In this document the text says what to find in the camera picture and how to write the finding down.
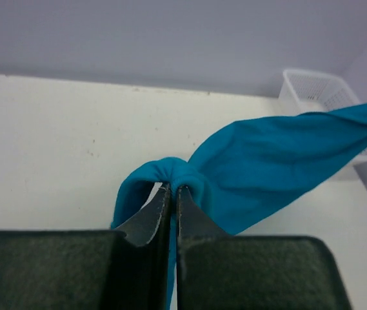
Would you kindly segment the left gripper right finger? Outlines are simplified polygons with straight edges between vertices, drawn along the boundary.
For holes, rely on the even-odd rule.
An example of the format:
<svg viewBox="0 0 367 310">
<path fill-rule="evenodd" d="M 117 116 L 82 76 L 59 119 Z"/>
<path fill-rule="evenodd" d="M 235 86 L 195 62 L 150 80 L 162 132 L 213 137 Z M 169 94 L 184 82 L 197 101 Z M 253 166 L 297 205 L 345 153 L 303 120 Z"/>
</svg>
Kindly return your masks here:
<svg viewBox="0 0 367 310">
<path fill-rule="evenodd" d="M 176 202 L 179 309 L 350 309 L 329 248 L 310 236 L 232 236 L 194 202 Z"/>
</svg>

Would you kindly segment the blue t shirt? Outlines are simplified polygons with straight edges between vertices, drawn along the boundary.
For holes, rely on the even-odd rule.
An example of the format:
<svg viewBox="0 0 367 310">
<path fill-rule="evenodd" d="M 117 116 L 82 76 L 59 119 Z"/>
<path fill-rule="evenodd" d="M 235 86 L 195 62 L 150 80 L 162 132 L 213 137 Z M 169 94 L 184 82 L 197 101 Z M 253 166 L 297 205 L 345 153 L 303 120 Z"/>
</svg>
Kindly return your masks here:
<svg viewBox="0 0 367 310">
<path fill-rule="evenodd" d="M 235 121 L 211 135 L 189 160 L 164 158 L 121 184 L 113 227 L 143 204 L 152 184 L 189 187 L 226 232 L 237 234 L 328 179 L 367 148 L 367 103 L 330 112 Z"/>
</svg>

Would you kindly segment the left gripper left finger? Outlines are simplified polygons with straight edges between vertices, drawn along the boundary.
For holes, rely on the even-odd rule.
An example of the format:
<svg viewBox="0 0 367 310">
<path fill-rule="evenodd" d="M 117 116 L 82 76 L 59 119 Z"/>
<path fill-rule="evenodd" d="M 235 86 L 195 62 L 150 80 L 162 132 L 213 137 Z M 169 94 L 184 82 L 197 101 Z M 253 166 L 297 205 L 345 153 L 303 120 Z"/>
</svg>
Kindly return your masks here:
<svg viewBox="0 0 367 310">
<path fill-rule="evenodd" d="M 0 309 L 164 309 L 171 190 L 113 230 L 0 231 Z"/>
</svg>

